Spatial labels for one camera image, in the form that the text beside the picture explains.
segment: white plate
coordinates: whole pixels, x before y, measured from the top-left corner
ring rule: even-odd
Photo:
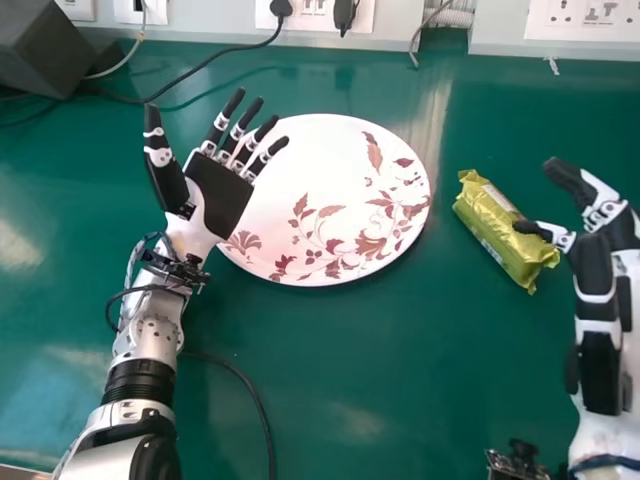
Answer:
[[[350,282],[389,265],[429,213],[424,166],[400,138],[340,115],[281,120],[262,145],[291,143],[256,181],[219,248],[258,277],[300,287]]]

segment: robotic arm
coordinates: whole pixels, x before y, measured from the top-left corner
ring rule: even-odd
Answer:
[[[567,190],[587,233],[516,222],[567,255],[576,294],[566,389],[580,415],[569,450],[579,479],[640,478],[640,219],[618,192],[562,160],[545,174]]]
[[[281,138],[248,163],[278,121],[272,117],[237,148],[262,106],[258,99],[221,144],[244,93],[235,93],[184,169],[171,151],[158,108],[145,105],[145,165],[168,226],[154,250],[140,252],[144,265],[133,287],[114,297],[123,297],[123,308],[101,405],[62,458],[54,480],[182,478],[172,410],[177,355],[184,345],[182,313],[209,278],[201,270],[209,252],[231,236],[256,177],[289,142]]]

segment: green table surface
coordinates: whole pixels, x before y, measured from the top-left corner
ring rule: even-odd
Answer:
[[[185,314],[187,346],[226,357],[264,396],[280,479],[484,478],[510,437],[566,456],[577,415],[562,383],[573,336],[570,271],[516,286],[453,215],[476,168],[528,216],[580,221],[540,166],[561,156],[640,202],[640,65],[470,57],[463,32],[406,55],[299,48],[233,54],[158,103],[182,160],[238,86],[281,116],[378,123],[423,159],[424,234],[389,268],[332,288],[245,273],[219,252]],[[221,46],[145,43],[102,85],[148,94]],[[46,105],[0,103],[0,123]],[[0,460],[52,469],[100,401],[113,340],[105,300],[133,244],[163,228],[142,162],[142,111],[89,95],[0,129]],[[266,479],[242,384],[182,359],[175,411],[185,478]]]

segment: black box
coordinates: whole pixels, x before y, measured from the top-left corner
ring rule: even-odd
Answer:
[[[0,0],[0,84],[65,99],[95,59],[53,0]]]

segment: wall socket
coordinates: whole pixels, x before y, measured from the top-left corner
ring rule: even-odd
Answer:
[[[114,0],[113,13],[117,22],[142,24],[143,0]],[[144,0],[147,5],[147,25],[168,25],[168,0]]]
[[[640,1],[531,0],[524,38],[640,42]]]
[[[333,20],[335,0],[289,0],[293,15],[285,18],[283,30],[338,32]],[[256,28],[275,30],[278,20],[269,9],[271,0],[256,0]],[[349,32],[373,33],[376,0],[360,0]]]
[[[69,20],[82,22],[96,21],[96,5],[94,0],[56,0],[58,6],[67,14]]]

